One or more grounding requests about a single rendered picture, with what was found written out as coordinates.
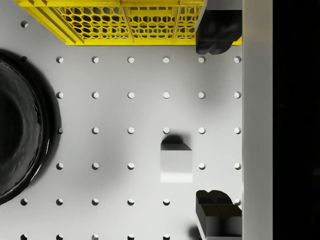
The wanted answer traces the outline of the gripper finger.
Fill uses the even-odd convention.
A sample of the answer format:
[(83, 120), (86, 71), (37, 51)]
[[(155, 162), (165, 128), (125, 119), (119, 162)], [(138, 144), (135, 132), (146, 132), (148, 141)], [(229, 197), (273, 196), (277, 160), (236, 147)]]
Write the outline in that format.
[(195, 212), (202, 240), (242, 240), (242, 210), (226, 193), (197, 191)]
[(242, 0), (204, 0), (196, 24), (197, 54), (222, 54), (241, 36)]

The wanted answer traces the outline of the grey cube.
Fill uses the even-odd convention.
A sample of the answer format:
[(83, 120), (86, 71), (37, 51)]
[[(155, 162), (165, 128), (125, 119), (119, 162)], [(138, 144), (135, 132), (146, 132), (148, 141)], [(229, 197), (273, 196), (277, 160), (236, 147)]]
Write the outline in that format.
[(193, 182), (193, 151), (185, 143), (162, 143), (160, 146), (160, 181)]

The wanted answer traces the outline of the yellow basket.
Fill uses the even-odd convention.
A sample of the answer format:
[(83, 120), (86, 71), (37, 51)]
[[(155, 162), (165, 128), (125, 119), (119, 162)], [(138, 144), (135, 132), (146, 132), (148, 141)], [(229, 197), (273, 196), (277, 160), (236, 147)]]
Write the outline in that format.
[(74, 46), (194, 46), (204, 0), (13, 0)]

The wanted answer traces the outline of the black plate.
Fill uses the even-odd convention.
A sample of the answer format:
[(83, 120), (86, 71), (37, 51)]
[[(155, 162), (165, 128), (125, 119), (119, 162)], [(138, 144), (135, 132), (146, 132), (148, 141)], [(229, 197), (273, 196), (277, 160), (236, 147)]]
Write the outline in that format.
[(0, 49), (0, 206), (46, 172), (60, 126), (48, 79), (26, 56)]

